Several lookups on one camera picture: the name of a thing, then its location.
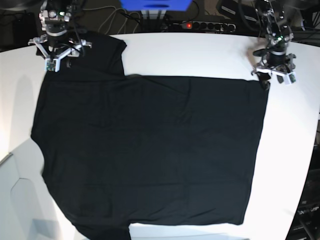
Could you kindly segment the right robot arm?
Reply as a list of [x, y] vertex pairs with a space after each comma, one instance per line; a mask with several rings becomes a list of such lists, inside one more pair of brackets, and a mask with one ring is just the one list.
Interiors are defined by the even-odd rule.
[[85, 55], [85, 48], [92, 47], [88, 40], [80, 38], [75, 15], [82, 11], [79, 0], [43, 1], [39, 20], [45, 34], [31, 38], [29, 46], [36, 46], [36, 55], [44, 59], [44, 70], [58, 72], [61, 62], [67, 58]]

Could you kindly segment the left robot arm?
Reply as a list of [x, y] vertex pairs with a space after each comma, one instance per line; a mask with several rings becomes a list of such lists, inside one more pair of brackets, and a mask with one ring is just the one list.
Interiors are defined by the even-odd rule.
[[283, 6], [274, 0], [259, 0], [255, 4], [255, 10], [260, 15], [260, 26], [264, 29], [266, 46], [252, 53], [260, 58], [260, 61], [253, 66], [251, 74], [257, 75], [260, 86], [265, 91], [270, 88], [273, 75], [280, 84], [296, 83], [296, 55], [287, 53], [294, 34], [285, 20]]

